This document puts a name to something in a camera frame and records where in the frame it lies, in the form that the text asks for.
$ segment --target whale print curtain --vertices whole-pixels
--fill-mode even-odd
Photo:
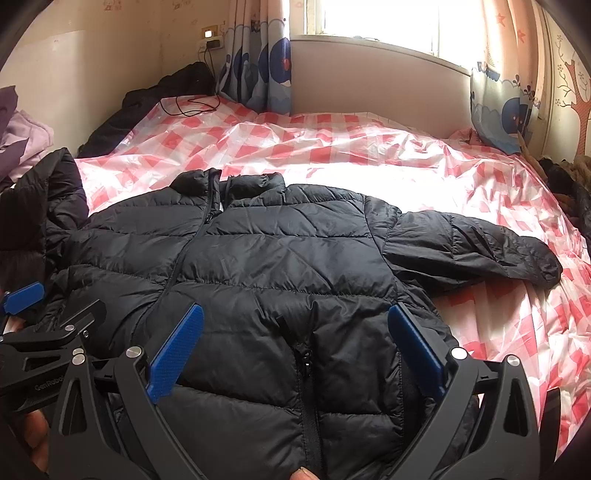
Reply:
[[[217,92],[258,113],[289,114],[289,36],[288,0],[231,0]]]
[[[510,155],[540,107],[538,27],[532,0],[482,4],[482,57],[472,70],[470,110],[480,137]]]

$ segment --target jacket pocket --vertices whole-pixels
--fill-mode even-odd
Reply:
[[[279,326],[281,336],[285,339],[295,357],[306,468],[322,480],[324,478],[324,470],[318,411],[316,410],[316,396],[314,394],[314,356],[312,350],[305,343],[296,339],[283,316],[278,317],[276,322]]]

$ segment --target checkered bedsheet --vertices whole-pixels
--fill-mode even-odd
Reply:
[[[184,111],[194,108],[180,99]],[[204,100],[217,104],[216,98]],[[163,101],[178,112],[174,99]],[[168,186],[178,173],[216,167],[222,177],[279,171],[286,183],[317,183],[373,195],[402,211],[436,209],[482,218],[546,242],[564,267],[542,291],[486,281],[436,299],[475,357],[518,355],[538,418],[561,389],[559,451],[591,407],[591,265],[584,239],[524,161],[467,141],[438,140],[370,114],[257,115],[221,100],[215,113],[170,116],[157,105],[108,156],[78,160],[91,211]]]

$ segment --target finger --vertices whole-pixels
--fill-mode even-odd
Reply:
[[[318,480],[318,477],[302,467],[290,477],[290,480]]]
[[[49,440],[45,438],[31,454],[31,461],[41,472],[47,472],[49,465]]]
[[[31,448],[37,447],[47,437],[49,425],[41,410],[31,412],[25,416],[22,424],[22,437]]]

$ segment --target wrinkled plastic sheet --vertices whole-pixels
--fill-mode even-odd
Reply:
[[[189,99],[180,99],[183,111],[195,107]],[[203,101],[217,104],[216,98]],[[178,112],[174,99],[163,104]],[[257,115],[222,99],[215,113],[190,117],[167,115],[157,105],[111,155],[78,165],[93,212],[166,187],[182,171],[215,167],[222,178],[278,171],[287,184],[341,187],[402,211],[461,213],[539,238],[564,267],[553,290],[489,280],[436,305],[474,357],[522,359],[538,419],[547,391],[560,387],[559,451],[590,409],[585,242],[525,161],[483,146],[470,131],[438,140],[371,114]]]

